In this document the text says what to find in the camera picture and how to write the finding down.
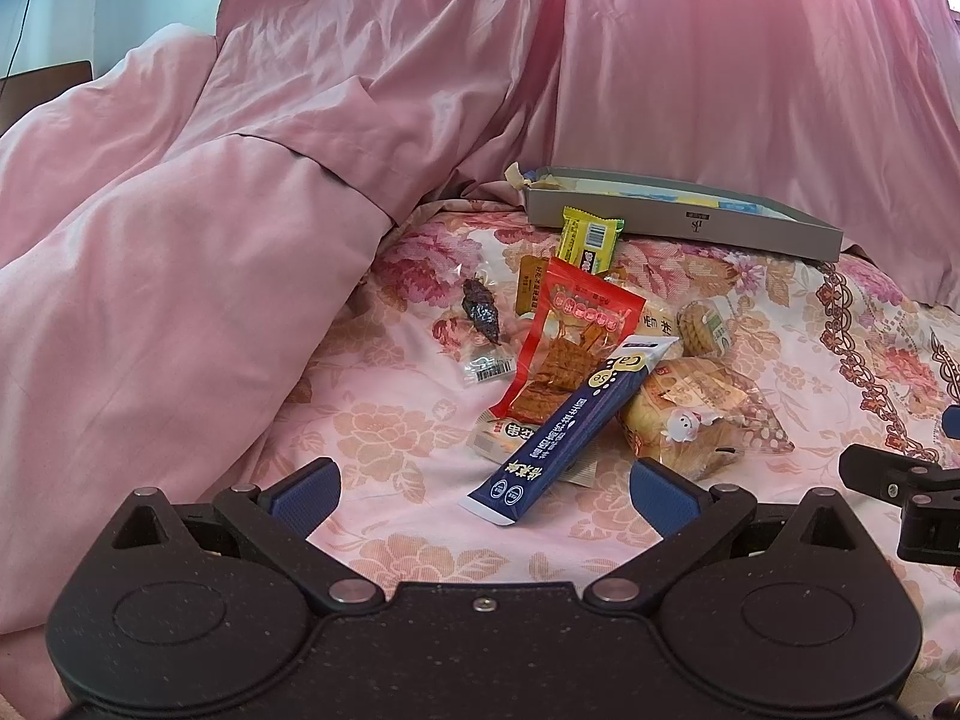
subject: dark dried snack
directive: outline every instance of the dark dried snack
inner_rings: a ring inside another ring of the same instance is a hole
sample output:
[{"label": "dark dried snack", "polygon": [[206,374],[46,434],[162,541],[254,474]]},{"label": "dark dried snack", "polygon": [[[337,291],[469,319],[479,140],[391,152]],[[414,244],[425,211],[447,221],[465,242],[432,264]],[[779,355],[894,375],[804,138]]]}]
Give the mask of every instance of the dark dried snack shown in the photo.
[{"label": "dark dried snack", "polygon": [[547,346],[546,357],[534,380],[573,392],[587,381],[600,362],[579,344],[566,338],[554,338]]},{"label": "dark dried snack", "polygon": [[569,395],[565,389],[557,389],[544,382],[531,382],[510,404],[507,415],[520,422],[541,425],[563,405]]},{"label": "dark dried snack", "polygon": [[493,293],[477,278],[464,281],[464,312],[477,332],[490,343],[500,343],[500,314],[493,304]]}]

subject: yellow candy wrapper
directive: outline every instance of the yellow candy wrapper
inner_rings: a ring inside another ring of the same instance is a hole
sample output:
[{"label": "yellow candy wrapper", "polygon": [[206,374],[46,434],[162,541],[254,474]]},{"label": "yellow candy wrapper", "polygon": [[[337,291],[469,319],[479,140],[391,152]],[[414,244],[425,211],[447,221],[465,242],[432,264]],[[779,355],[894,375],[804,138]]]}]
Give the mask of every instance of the yellow candy wrapper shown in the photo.
[{"label": "yellow candy wrapper", "polygon": [[565,208],[557,256],[588,274],[608,271],[623,224],[622,218],[600,218],[579,208]]}]

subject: cartoon character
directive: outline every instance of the cartoon character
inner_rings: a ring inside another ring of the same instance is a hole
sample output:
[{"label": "cartoon character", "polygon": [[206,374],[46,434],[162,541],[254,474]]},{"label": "cartoon character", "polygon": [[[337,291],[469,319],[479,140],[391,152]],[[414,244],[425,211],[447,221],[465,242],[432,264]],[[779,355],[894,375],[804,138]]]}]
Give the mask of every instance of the cartoon character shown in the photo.
[{"label": "cartoon character", "polygon": [[692,442],[697,437],[701,425],[710,425],[717,419],[717,413],[693,409],[674,409],[666,418],[666,429],[661,435],[672,442]]}]

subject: floral pattern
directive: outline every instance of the floral pattern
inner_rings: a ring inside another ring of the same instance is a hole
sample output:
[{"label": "floral pattern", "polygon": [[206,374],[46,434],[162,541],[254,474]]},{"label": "floral pattern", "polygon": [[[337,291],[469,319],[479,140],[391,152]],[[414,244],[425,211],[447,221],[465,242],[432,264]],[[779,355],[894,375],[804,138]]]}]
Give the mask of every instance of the floral pattern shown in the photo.
[{"label": "floral pattern", "polygon": [[[392,592],[400,581],[573,581],[581,589],[658,541],[628,489],[632,455],[616,425],[601,436],[593,488],[558,483],[520,527],[498,530],[458,501],[494,465],[464,442],[506,382],[464,384],[477,344],[460,308],[463,279],[496,285],[506,346],[529,322],[512,312],[520,258],[549,256],[559,236],[496,203],[437,201],[388,236],[370,273],[306,365],[249,476],[270,485],[318,455],[340,468],[343,495],[312,541]],[[843,490],[837,456],[851,443],[960,466],[939,414],[960,401],[960,319],[918,306],[866,261],[813,266],[755,252],[626,237],[615,265],[676,306],[709,298],[730,316],[728,362],[754,379],[790,439],[789,455],[748,450],[707,484],[794,502],[813,485]],[[949,610],[960,573],[902,563],[896,511],[851,495],[856,512],[922,612],[925,643],[904,705],[924,716],[960,694],[960,635]]]}]

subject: blue stick packet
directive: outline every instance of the blue stick packet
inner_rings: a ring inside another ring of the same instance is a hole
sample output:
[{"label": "blue stick packet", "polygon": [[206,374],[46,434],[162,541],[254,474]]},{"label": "blue stick packet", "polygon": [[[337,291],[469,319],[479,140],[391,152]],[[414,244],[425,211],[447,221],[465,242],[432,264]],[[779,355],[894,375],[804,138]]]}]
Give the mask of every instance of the blue stick packet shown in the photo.
[{"label": "blue stick packet", "polygon": [[678,338],[628,336],[486,482],[460,501],[496,525],[512,525],[643,384]]}]

